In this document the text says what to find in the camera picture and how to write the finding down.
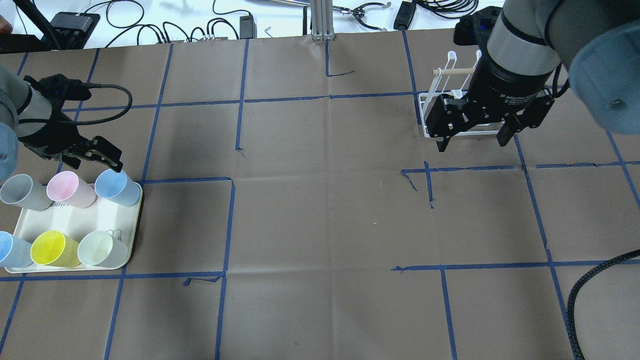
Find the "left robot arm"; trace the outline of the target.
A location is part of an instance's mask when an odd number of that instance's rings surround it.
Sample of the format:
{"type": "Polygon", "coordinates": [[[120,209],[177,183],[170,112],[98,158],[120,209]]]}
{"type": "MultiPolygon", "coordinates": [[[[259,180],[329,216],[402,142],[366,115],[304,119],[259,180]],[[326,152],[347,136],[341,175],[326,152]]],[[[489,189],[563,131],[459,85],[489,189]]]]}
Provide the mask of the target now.
{"type": "Polygon", "coordinates": [[[133,96],[114,84],[83,82],[55,74],[41,80],[20,78],[1,68],[1,180],[18,167],[19,146],[23,145],[44,160],[54,160],[77,170],[82,161],[97,162],[119,173],[122,151],[105,137],[84,137],[80,126],[100,125],[117,120],[130,111],[133,96]],[[116,89],[127,96],[124,109],[99,120],[73,121],[63,112],[67,101],[86,101],[93,89],[116,89]]]}

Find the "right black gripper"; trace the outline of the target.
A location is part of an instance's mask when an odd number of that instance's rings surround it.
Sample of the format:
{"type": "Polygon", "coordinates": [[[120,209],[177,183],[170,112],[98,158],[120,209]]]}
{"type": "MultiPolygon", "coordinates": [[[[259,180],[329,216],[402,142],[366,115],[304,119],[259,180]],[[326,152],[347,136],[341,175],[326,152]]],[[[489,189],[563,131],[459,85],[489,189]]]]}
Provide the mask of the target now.
{"type": "Polygon", "coordinates": [[[466,95],[438,95],[427,116],[427,131],[436,139],[438,151],[446,151],[452,137],[477,125],[501,123],[500,147],[526,128],[535,129],[555,102],[546,82],[554,68],[542,74],[518,74],[494,60],[480,60],[471,76],[466,95]]]}

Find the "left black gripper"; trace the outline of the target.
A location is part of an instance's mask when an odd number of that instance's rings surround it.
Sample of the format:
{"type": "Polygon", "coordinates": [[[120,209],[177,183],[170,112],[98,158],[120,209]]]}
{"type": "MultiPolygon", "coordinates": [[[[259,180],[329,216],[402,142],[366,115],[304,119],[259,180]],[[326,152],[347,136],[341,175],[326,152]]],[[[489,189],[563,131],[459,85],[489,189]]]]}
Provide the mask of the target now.
{"type": "Polygon", "coordinates": [[[71,121],[66,116],[53,119],[27,118],[20,120],[20,142],[25,148],[45,160],[55,159],[73,170],[83,160],[98,162],[115,173],[121,173],[122,151],[102,136],[88,140],[78,127],[89,122],[71,121]]]}

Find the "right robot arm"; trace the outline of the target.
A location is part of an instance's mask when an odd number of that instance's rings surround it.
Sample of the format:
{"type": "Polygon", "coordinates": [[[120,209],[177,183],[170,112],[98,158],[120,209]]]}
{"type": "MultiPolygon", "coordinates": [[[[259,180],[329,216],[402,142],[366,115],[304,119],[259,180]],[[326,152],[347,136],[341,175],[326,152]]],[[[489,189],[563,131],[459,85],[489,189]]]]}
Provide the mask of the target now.
{"type": "Polygon", "coordinates": [[[426,118],[444,152],[455,135],[500,123],[506,146],[537,128],[567,89],[612,133],[639,133],[637,0],[506,0],[467,14],[454,43],[481,55],[461,98],[439,95],[426,118]]]}

